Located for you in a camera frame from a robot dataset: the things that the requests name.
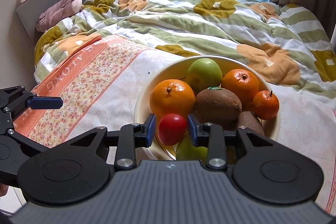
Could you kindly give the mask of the green apple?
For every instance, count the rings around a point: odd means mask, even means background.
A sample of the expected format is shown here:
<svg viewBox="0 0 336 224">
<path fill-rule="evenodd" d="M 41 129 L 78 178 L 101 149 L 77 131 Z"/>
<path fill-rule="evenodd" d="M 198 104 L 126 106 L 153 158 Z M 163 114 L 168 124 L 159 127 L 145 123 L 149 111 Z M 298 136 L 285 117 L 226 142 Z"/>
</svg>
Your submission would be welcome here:
<svg viewBox="0 0 336 224">
<path fill-rule="evenodd" d="M 186 82 L 196 94 L 209 87 L 219 86 L 222 78 L 221 68 L 209 58 L 197 59 L 189 66 L 186 73 Z"/>
<path fill-rule="evenodd" d="M 175 151 L 176 160 L 199 160 L 206 163 L 208 149 L 206 147 L 194 147 L 190 136 L 186 133 L 177 144 Z"/>
</svg>

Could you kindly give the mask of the kiwi with green sticker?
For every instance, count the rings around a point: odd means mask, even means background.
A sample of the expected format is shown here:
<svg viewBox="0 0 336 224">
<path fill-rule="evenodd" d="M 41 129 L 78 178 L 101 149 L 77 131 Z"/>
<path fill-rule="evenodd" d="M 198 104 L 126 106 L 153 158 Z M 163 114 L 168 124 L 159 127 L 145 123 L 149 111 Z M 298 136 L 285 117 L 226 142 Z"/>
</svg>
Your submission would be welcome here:
<svg viewBox="0 0 336 224">
<path fill-rule="evenodd" d="M 205 89 L 195 101 L 195 116 L 201 123 L 213 123 L 234 130 L 242 111 L 240 99 L 227 89 Z"/>
</svg>

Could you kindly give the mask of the brown kiwi plain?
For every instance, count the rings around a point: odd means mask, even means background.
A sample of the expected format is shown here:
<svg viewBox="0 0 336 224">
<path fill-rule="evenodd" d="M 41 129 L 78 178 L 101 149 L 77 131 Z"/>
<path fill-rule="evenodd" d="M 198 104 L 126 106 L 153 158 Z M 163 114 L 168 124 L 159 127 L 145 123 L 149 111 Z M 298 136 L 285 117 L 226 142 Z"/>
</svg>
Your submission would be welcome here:
<svg viewBox="0 0 336 224">
<path fill-rule="evenodd" d="M 243 111 L 238 117 L 237 127 L 246 127 L 264 136 L 264 130 L 259 119 L 251 111 Z"/>
</svg>

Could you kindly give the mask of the red cherry tomato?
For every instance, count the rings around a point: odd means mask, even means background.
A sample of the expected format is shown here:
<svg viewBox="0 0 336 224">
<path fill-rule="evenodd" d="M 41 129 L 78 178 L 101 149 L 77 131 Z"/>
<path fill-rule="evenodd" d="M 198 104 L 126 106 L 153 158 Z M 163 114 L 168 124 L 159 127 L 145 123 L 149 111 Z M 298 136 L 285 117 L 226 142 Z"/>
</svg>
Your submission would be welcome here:
<svg viewBox="0 0 336 224">
<path fill-rule="evenodd" d="M 166 146 L 179 143 L 187 130 L 187 120 L 179 114 L 167 114 L 159 122 L 158 137 Z"/>
</svg>

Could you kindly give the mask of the large orange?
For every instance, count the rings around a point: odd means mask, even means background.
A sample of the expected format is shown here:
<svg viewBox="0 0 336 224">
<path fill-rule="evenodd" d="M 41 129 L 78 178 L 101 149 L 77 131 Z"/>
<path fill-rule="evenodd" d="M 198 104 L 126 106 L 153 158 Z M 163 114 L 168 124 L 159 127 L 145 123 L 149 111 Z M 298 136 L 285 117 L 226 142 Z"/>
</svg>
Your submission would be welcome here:
<svg viewBox="0 0 336 224">
<path fill-rule="evenodd" d="M 150 94 L 150 110 L 158 117 L 179 114 L 187 118 L 194 111 L 195 94 L 182 80 L 168 79 L 155 86 Z"/>
</svg>

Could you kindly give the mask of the small mandarin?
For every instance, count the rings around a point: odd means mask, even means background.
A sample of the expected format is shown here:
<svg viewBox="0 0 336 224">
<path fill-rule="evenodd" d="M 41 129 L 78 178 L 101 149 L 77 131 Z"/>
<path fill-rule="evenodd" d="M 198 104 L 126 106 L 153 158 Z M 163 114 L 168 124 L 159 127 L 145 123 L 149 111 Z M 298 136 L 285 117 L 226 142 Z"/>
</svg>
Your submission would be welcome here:
<svg viewBox="0 0 336 224">
<path fill-rule="evenodd" d="M 277 115 L 279 108 L 279 100 L 273 91 L 259 91 L 252 100 L 252 110 L 262 120 L 273 119 Z"/>
</svg>

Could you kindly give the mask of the floral pink white cloth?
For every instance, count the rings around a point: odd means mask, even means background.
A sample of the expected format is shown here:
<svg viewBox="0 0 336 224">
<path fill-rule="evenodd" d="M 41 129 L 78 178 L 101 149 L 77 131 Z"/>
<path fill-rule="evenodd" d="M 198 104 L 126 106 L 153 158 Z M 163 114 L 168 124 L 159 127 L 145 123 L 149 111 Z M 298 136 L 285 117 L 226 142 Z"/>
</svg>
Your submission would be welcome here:
<svg viewBox="0 0 336 224">
<path fill-rule="evenodd" d="M 119 36 L 90 40 L 60 64 L 34 92 L 59 96 L 59 110 L 26 110 L 17 132 L 53 147 L 96 126 L 117 130 L 134 120 L 143 86 L 179 56 Z M 325 176 L 317 203 L 335 213 L 335 112 L 294 89 L 272 85 L 280 101 L 278 141 L 316 161 Z"/>
</svg>

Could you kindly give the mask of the cream duck-print bowl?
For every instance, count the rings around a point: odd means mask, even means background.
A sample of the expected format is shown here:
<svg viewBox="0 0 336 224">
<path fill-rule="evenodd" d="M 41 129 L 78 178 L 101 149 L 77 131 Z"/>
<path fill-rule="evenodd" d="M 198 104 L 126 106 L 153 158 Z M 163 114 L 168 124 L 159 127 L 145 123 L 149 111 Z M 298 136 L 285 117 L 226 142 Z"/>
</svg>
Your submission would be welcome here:
<svg viewBox="0 0 336 224">
<path fill-rule="evenodd" d="M 190 65 L 198 59 L 209 58 L 217 63 L 223 75 L 232 69 L 244 69 L 253 73 L 259 81 L 260 90 L 271 90 L 266 81 L 252 68 L 247 65 L 220 56 L 193 56 L 180 59 L 171 63 L 151 77 L 138 96 L 134 121 L 143 123 L 147 116 L 152 113 L 157 116 L 157 125 L 161 118 L 168 113 L 176 113 L 181 116 L 188 114 L 191 110 L 191 103 L 195 102 L 196 95 L 191 95 L 191 88 L 188 84 L 181 84 L 185 81 L 186 73 Z M 261 120 L 264 133 L 267 137 L 277 140 L 280 132 L 280 111 L 271 120 Z M 176 145 L 166 146 L 160 142 L 157 135 L 157 127 L 154 130 L 154 138 L 149 148 L 143 148 L 149 159 L 153 160 L 175 160 Z"/>
</svg>

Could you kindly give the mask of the pink plush pillow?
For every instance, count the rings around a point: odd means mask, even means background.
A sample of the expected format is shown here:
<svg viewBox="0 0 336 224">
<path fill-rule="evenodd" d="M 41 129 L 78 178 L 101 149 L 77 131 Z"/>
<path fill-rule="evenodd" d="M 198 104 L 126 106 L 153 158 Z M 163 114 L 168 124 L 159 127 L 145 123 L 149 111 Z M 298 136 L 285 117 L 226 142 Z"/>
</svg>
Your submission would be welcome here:
<svg viewBox="0 0 336 224">
<path fill-rule="evenodd" d="M 41 13 L 38 24 L 36 25 L 37 32 L 44 33 L 59 23 L 62 19 L 75 15 L 81 10 L 82 5 L 82 0 L 58 1 L 45 12 Z"/>
</svg>

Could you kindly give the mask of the green striped floral duvet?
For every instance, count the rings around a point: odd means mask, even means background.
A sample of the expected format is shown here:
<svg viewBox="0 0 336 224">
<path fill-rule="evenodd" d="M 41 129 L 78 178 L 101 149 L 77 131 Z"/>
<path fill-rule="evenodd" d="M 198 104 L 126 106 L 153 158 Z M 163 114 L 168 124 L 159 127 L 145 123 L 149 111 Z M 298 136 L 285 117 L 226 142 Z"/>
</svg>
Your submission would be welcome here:
<svg viewBox="0 0 336 224">
<path fill-rule="evenodd" d="M 38 40 L 37 83 L 68 55 L 59 40 L 94 32 L 180 56 L 217 55 L 248 65 L 268 83 L 335 107 L 335 52 L 308 9 L 255 0 L 86 0 Z"/>
</svg>

